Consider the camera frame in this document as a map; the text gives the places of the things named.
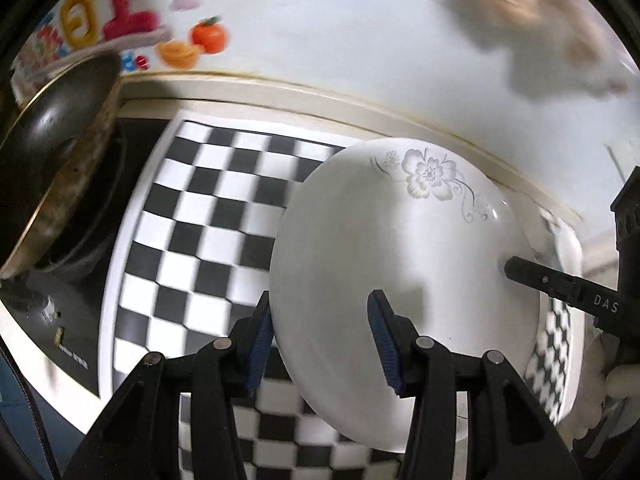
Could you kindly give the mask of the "white gloved right hand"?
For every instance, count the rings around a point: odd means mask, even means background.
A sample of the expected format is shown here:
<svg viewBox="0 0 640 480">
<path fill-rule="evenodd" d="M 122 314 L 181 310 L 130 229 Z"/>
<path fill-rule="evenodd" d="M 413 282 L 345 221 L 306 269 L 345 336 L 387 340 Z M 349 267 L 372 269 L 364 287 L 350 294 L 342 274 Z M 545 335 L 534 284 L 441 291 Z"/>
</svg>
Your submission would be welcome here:
<svg viewBox="0 0 640 480">
<path fill-rule="evenodd" d="M 620 436 L 639 420 L 639 365 L 614 366 L 616 350 L 617 339 L 599 332 L 584 353 L 576 400 L 570 414 L 558 425 L 559 434 L 568 448 L 597 426 L 607 396 L 625 402 L 610 438 Z"/>
</svg>

